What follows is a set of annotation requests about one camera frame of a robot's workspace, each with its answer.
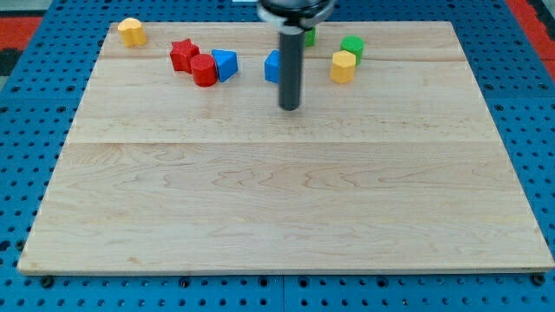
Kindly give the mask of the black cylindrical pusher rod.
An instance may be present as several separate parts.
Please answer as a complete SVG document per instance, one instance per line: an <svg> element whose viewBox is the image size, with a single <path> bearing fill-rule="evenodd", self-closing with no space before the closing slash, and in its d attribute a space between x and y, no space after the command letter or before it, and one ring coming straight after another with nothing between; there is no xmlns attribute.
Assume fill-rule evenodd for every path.
<svg viewBox="0 0 555 312"><path fill-rule="evenodd" d="M278 104L285 111L294 111L301 103L304 32L283 29L279 33Z"/></svg>

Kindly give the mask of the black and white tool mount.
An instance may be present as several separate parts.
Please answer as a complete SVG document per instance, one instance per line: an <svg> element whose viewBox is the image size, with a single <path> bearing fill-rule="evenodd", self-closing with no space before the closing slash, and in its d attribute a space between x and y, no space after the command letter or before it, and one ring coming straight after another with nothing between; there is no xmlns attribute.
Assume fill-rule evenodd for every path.
<svg viewBox="0 0 555 312"><path fill-rule="evenodd" d="M336 0L258 0L258 17L278 30L309 30L325 21Z"/></svg>

